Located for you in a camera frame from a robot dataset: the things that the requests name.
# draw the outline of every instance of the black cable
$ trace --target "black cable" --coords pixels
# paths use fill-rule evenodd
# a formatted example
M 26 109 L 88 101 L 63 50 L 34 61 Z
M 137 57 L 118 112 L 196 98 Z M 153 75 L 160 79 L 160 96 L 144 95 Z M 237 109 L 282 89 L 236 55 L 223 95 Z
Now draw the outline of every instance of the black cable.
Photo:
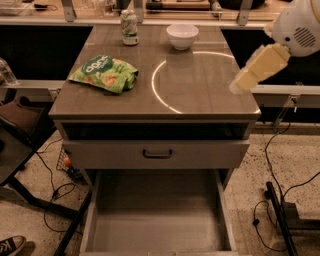
M 50 143 L 46 146 L 46 148 L 45 148 L 44 150 L 42 150 L 42 151 L 38 151 L 37 153 L 39 153 L 39 154 L 43 154 L 43 153 L 45 153 L 45 152 L 46 152 L 46 150 L 49 148 L 49 146 L 51 146 L 52 144 L 57 143 L 57 142 L 59 142 L 59 141 L 61 141 L 61 140 L 62 140 L 62 138 L 60 138 L 60 139 L 58 139 L 58 140 L 55 140 L 55 141 L 50 142 Z
M 262 203 L 265 203 L 267 204 L 267 214 L 268 214 L 268 218 L 269 220 L 271 221 L 271 223 L 273 224 L 274 227 L 276 227 L 276 224 L 272 221 L 272 218 L 271 218 L 271 215 L 270 215 L 270 212 L 269 212 L 269 203 L 267 201 L 260 201 L 259 203 L 256 204 L 256 206 L 254 207 L 254 210 L 253 210 L 253 226 L 255 227 L 256 229 L 256 232 L 258 234 L 258 237 L 261 241 L 261 243 L 266 247 L 268 248 L 269 250 L 271 251 L 274 251 L 274 252 L 285 252 L 287 250 L 287 248 L 285 249 L 273 249 L 271 247 L 269 247 L 268 245 L 266 245 L 266 243 L 263 241 L 263 238 L 259 232 L 259 229 L 258 229 L 258 224 L 260 223 L 259 219 L 256 218 L 256 210 L 257 210 L 257 207 L 262 204 Z
M 40 160 L 43 163 L 43 165 L 49 170 L 49 172 L 50 172 L 50 182 L 51 182 L 52 190 L 55 191 L 54 184 L 53 184 L 53 172 L 52 172 L 52 170 L 48 167 L 48 165 L 45 163 L 45 161 L 43 160 L 42 156 L 38 152 L 36 152 L 36 155 L 40 158 Z
M 268 143 L 267 143 L 267 145 L 266 145 L 266 147 L 265 147 L 265 149 L 264 149 L 269 170 L 270 170 L 270 172 L 271 172 L 271 175 L 272 175 L 273 179 L 274 179 L 275 182 L 277 183 L 277 186 L 278 186 L 278 188 L 279 188 L 280 198 L 281 198 L 281 199 L 283 198 L 283 193 L 282 193 L 281 186 L 280 186 L 280 184 L 279 184 L 279 182 L 278 182 L 278 179 L 277 179 L 277 177 L 275 176 L 274 171 L 273 171 L 273 166 L 272 166 L 272 164 L 271 164 L 271 161 L 270 161 L 270 158 L 269 158 L 269 155 L 268 155 L 268 147 L 269 147 L 271 141 L 272 141 L 275 137 L 277 137 L 277 136 L 280 135 L 280 134 L 286 133 L 286 132 L 289 130 L 290 126 L 291 126 L 291 123 L 289 123 L 289 125 L 287 126 L 287 128 L 285 128 L 282 132 L 277 132 L 275 135 L 273 135 L 273 136 L 271 137 L 271 139 L 268 141 Z
M 66 187 L 66 186 L 72 186 L 72 188 L 71 188 L 69 191 L 65 192 L 64 194 L 59 194 L 59 190 L 60 190 L 61 188 L 63 188 L 63 187 Z M 64 196 L 70 194 L 70 193 L 75 189 L 75 187 L 76 187 L 76 186 L 75 186 L 73 183 L 66 183 L 66 184 L 61 185 L 60 187 L 58 187 L 56 190 L 53 191 L 52 198 L 51 198 L 51 200 L 50 200 L 50 202 L 49 202 L 49 205 L 48 205 L 48 207 L 46 208 L 46 210 L 45 210 L 45 212 L 44 212 L 44 214 L 43 214 L 44 223 L 46 224 L 46 226 L 47 226 L 51 231 L 58 232 L 58 233 L 65 233 L 65 232 L 67 232 L 67 230 L 57 230 L 57 229 L 54 229 L 54 228 L 50 227 L 50 225 L 48 224 L 47 219 L 46 219 L 46 214 L 47 214 L 47 212 L 49 211 L 50 206 L 51 206 L 56 200 L 58 200 L 58 199 L 60 199 L 60 198 L 62 198 L 62 197 L 64 197 Z
M 288 194 L 288 192 L 293 189 L 293 188 L 297 188 L 297 187 L 301 187 L 304 186 L 306 184 L 308 184 L 309 182 L 311 182 L 313 179 L 315 179 L 318 175 L 320 174 L 320 172 L 318 172 L 317 174 L 315 174 L 312 178 L 310 178 L 309 180 L 307 180 L 306 182 L 303 182 L 301 184 L 297 184 L 297 185 L 293 185 L 290 188 L 288 188 L 288 190 L 284 193 L 283 195 L 283 199 L 285 198 L 285 196 Z
M 50 202 L 49 202 L 48 207 L 46 208 L 46 210 L 45 210 L 45 212 L 44 212 L 44 214 L 43 214 L 44 223 L 45 223 L 46 226 L 47 226 L 50 230 L 52 230 L 52 231 L 60 232 L 60 233 L 61 233 L 61 232 L 67 232 L 67 230 L 55 230 L 54 228 L 50 227 L 49 224 L 48 224 L 48 222 L 47 222 L 47 220 L 46 220 L 46 214 L 47 214 L 50 206 L 52 205 L 52 203 L 53 203 L 54 201 L 60 199 L 60 198 L 63 197 L 63 196 L 66 196 L 67 194 L 71 193 L 71 192 L 75 189 L 75 184 L 73 184 L 73 183 L 66 183 L 66 184 L 63 184 L 63 185 L 59 186 L 57 189 L 55 189 L 54 184 L 53 184 L 53 172 L 52 172 L 52 170 L 48 167 L 48 165 L 45 163 L 45 161 L 44 161 L 43 158 L 40 156 L 40 154 L 39 154 L 38 152 L 36 152 L 36 154 L 37 154 L 37 156 L 40 158 L 40 160 L 41 160 L 41 162 L 44 164 L 44 166 L 45 166 L 45 167 L 49 170 L 49 172 L 50 172 L 50 182 L 51 182 L 52 189 L 53 189 L 52 198 L 51 198 L 51 200 L 50 200 Z M 60 190 L 61 188 L 65 187 L 65 186 L 70 186 L 70 185 L 73 186 L 70 191 L 67 191 L 67 192 L 64 193 L 64 194 L 59 195 L 59 190 Z

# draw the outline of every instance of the drawer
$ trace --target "drawer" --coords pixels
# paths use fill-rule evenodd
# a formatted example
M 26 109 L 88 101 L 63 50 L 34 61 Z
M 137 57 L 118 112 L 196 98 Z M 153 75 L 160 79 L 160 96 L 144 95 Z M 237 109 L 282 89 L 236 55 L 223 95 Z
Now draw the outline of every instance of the drawer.
M 64 141 L 79 169 L 232 169 L 248 146 L 248 140 Z
M 218 172 L 98 171 L 80 255 L 238 255 Z

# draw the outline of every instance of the green chip bag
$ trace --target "green chip bag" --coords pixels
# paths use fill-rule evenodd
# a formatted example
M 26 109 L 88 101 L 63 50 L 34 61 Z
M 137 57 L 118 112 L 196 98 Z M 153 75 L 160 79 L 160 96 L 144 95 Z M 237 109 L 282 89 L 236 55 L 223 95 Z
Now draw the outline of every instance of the green chip bag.
M 107 55 L 98 55 L 78 68 L 68 79 L 121 93 L 134 86 L 137 75 L 138 70 L 129 63 Z

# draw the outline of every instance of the white bowl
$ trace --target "white bowl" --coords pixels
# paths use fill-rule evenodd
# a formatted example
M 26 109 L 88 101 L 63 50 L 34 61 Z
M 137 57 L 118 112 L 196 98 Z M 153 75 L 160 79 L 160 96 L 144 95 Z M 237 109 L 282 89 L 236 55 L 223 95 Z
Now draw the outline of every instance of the white bowl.
M 199 29 L 193 25 L 173 24 L 167 27 L 169 41 L 177 50 L 186 50 L 191 47 L 198 34 Z

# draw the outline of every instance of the countertop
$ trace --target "countertop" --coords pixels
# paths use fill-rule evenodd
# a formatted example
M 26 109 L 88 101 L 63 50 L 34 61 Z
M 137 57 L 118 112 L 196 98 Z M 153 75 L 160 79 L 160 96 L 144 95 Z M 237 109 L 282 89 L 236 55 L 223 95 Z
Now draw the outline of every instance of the countertop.
M 140 42 L 122 43 L 119 25 L 97 25 L 71 70 L 105 54 L 139 70 L 130 91 L 113 95 L 104 89 L 66 81 L 50 116 L 57 120 L 106 118 L 250 119 L 260 110 L 251 92 L 234 95 L 229 83 L 238 66 L 218 27 L 199 26 L 192 48 L 175 50 L 166 26 L 139 26 Z

